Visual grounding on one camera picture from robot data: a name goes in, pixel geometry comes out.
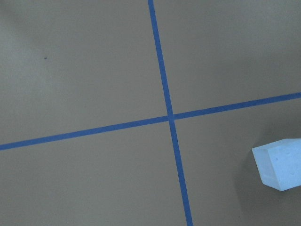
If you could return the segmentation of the light blue foam block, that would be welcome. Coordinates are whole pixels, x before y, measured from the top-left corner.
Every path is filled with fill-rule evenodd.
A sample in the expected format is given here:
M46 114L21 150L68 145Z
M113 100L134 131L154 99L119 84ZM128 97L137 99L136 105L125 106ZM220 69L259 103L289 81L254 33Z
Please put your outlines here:
M282 139L252 148L264 185L285 191L301 185L301 140Z

